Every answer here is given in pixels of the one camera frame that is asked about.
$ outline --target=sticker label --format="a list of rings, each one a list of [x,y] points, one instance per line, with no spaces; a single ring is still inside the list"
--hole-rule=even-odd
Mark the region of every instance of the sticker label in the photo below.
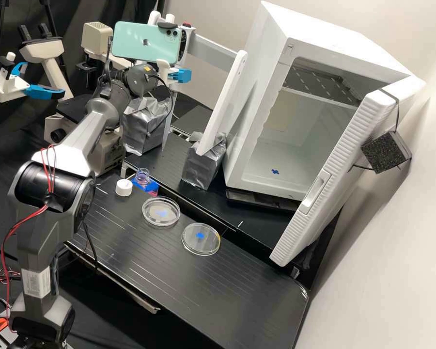
[[[34,272],[21,269],[24,293],[31,297],[43,298],[50,292],[50,267]]]

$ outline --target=gray robotic arm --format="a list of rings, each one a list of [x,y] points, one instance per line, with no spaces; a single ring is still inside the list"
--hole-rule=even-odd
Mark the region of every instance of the gray robotic arm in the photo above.
[[[86,116],[66,138],[25,163],[16,174],[8,196],[22,219],[47,205],[17,231],[18,261],[23,293],[11,309],[9,326],[18,339],[11,348],[66,348],[65,339],[74,321],[71,303],[58,292],[52,264],[57,248],[80,228],[95,192],[95,176],[87,161],[102,132],[115,128],[132,96],[143,96],[156,86],[155,70],[140,64],[108,72],[86,105]],[[54,191],[49,193],[43,168],[55,164]]]

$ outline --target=mint green iphone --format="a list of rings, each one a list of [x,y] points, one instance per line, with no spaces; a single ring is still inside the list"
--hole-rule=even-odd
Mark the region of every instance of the mint green iphone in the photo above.
[[[111,52],[114,56],[147,62],[164,59],[169,64],[178,60],[181,30],[176,25],[160,28],[156,25],[117,22]]]

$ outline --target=petri dish lid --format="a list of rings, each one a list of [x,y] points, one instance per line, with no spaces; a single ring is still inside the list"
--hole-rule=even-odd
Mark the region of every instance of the petri dish lid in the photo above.
[[[184,229],[181,241],[186,250],[206,256],[218,251],[221,239],[218,232],[208,224],[192,223]]]
[[[165,196],[147,199],[142,205],[142,213],[149,223],[156,226],[175,224],[181,215],[178,204]]]

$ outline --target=black platform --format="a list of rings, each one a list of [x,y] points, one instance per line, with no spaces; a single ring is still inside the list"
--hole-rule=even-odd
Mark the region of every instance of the black platform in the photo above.
[[[188,252],[181,233],[195,221],[182,213],[171,228],[149,225],[141,206],[150,196],[138,188],[115,195],[118,179],[98,187],[86,218],[104,272],[223,348],[293,347],[308,304],[304,287],[230,243],[227,233],[212,256]],[[82,232],[70,248],[86,248]]]
[[[164,151],[157,147],[142,157],[130,155],[125,162],[133,168],[148,168],[150,175],[161,185],[187,198],[232,229],[251,234],[253,239],[272,250],[293,213],[227,201],[222,170],[218,171],[207,191],[185,183],[181,180],[181,172],[190,146],[189,142],[170,133]]]

